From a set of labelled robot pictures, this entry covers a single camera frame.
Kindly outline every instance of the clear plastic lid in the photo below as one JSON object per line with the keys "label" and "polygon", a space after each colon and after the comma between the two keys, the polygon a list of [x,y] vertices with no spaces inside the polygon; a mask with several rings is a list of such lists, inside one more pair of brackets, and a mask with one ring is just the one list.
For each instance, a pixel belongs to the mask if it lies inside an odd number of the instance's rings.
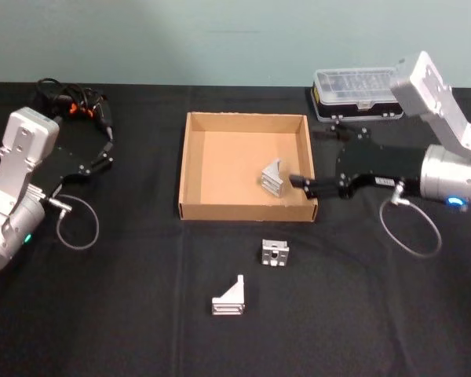
{"label": "clear plastic lid", "polygon": [[318,69],[314,82],[323,104],[357,104],[371,108],[375,103],[397,102],[390,79],[395,68]]}

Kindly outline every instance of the power cord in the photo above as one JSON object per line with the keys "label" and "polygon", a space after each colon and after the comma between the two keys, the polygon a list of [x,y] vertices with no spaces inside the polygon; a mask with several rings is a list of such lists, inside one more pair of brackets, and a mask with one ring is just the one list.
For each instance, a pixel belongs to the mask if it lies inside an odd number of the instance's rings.
{"label": "power cord", "polygon": [[[403,189],[404,189],[404,183],[403,182],[398,182],[398,184],[396,185],[396,189],[395,189],[394,193],[392,194],[392,197],[389,197],[386,200],[384,200],[382,202],[380,208],[378,209],[378,217],[380,218],[380,222],[382,223],[382,227],[384,228],[385,232],[389,235],[389,237],[392,238],[392,240],[394,242],[396,242],[405,251],[412,254],[414,257],[420,258],[420,259],[427,259],[427,258],[435,257],[440,253],[441,247],[443,246],[443,241],[441,239],[440,230],[438,229],[436,224],[433,222],[433,220],[427,215],[427,213],[424,212],[419,206],[413,204],[412,202],[410,202],[407,199],[401,199],[400,198],[401,194],[403,193]],[[407,207],[410,207],[410,208],[416,210],[431,225],[431,228],[433,228],[433,231],[436,234],[436,247],[433,249],[432,252],[430,252],[428,254],[418,253],[417,251],[409,248],[407,245],[405,245],[403,242],[401,242],[396,236],[394,236],[394,234],[389,230],[389,228],[387,227],[387,225],[385,224],[385,221],[384,221],[384,209],[385,209],[385,206],[388,203],[391,203],[395,206],[398,206],[398,205],[407,206]]]}
{"label": "power cord", "polygon": [[96,211],[85,200],[82,200],[82,199],[78,198],[77,196],[72,196],[72,195],[67,195],[67,194],[58,194],[57,196],[67,198],[67,199],[72,199],[72,200],[75,200],[77,202],[80,202],[80,203],[84,204],[87,208],[89,208],[89,210],[93,214],[94,221],[96,223],[96,232],[94,234],[93,240],[91,242],[89,242],[87,245],[84,245],[84,246],[72,245],[62,237],[60,228],[61,228],[61,222],[63,221],[63,219],[65,217],[65,214],[66,214],[65,210],[61,211],[60,217],[57,220],[57,224],[56,224],[57,237],[60,239],[60,241],[63,243],[64,246],[69,247],[70,249],[75,250],[75,251],[84,251],[84,250],[89,249],[90,247],[92,247],[97,242],[97,239],[100,237],[100,220],[97,217]]}

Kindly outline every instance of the table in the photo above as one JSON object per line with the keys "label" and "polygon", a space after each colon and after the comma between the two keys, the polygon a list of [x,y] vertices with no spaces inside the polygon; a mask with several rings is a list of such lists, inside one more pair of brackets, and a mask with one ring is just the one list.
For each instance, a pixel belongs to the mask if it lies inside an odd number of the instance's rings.
{"label": "table", "polygon": [[[444,238],[421,261],[378,221],[389,192],[366,188],[319,204],[314,224],[181,221],[177,186],[188,111],[298,113],[305,88],[103,85],[115,165],[66,192],[88,200],[101,235],[90,251],[56,238],[56,212],[0,273],[0,376],[471,376],[471,209],[416,199]],[[0,142],[32,86],[0,83]],[[471,122],[471,89],[454,90]],[[425,147],[417,119],[369,123],[374,139]],[[60,143],[81,156],[101,142],[64,124]],[[312,132],[316,176],[334,172],[340,145]],[[65,227],[87,240],[82,210]],[[433,233],[410,211],[389,226],[421,249]],[[289,265],[260,265],[262,238],[287,240]],[[247,312],[212,317],[210,298],[238,273]]]}

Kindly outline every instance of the metal cylinder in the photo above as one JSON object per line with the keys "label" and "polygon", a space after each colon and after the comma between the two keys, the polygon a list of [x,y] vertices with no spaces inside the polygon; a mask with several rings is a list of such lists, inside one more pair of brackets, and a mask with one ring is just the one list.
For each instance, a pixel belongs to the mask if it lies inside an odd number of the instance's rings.
{"label": "metal cylinder", "polygon": [[16,254],[26,236],[32,233],[46,215],[42,205],[26,194],[2,229],[0,237],[0,270]]}
{"label": "metal cylinder", "polygon": [[442,145],[430,145],[422,162],[420,189],[423,198],[445,201],[458,197],[471,203],[471,159]]}

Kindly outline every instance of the blue led light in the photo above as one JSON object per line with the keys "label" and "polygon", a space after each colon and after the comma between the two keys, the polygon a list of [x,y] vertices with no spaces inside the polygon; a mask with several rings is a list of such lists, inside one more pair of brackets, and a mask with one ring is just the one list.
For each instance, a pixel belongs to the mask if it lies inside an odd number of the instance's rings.
{"label": "blue led light", "polygon": [[458,198],[457,196],[450,196],[447,198],[447,204],[453,207],[462,207],[466,205],[466,201],[464,199]]}

